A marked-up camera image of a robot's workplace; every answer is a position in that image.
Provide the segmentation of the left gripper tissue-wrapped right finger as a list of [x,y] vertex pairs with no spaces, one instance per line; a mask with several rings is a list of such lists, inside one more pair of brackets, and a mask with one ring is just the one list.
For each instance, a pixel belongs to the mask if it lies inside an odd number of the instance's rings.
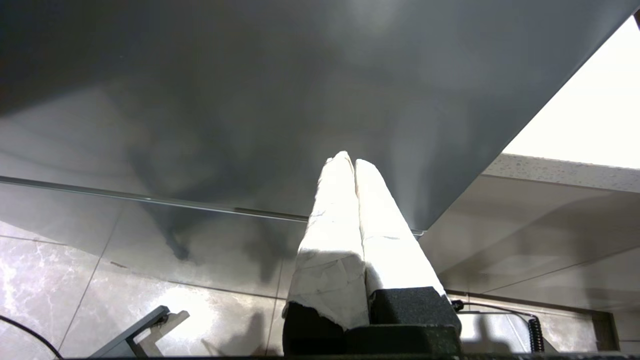
[[357,159],[355,182],[371,324],[452,328],[459,335],[461,321],[380,171]]

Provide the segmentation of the left gripper tissue-wrapped left finger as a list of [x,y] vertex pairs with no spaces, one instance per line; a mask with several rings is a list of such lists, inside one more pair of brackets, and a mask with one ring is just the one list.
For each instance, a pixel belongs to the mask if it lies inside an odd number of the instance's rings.
[[286,356],[343,354],[370,325],[355,169],[340,151],[324,163],[283,310]]

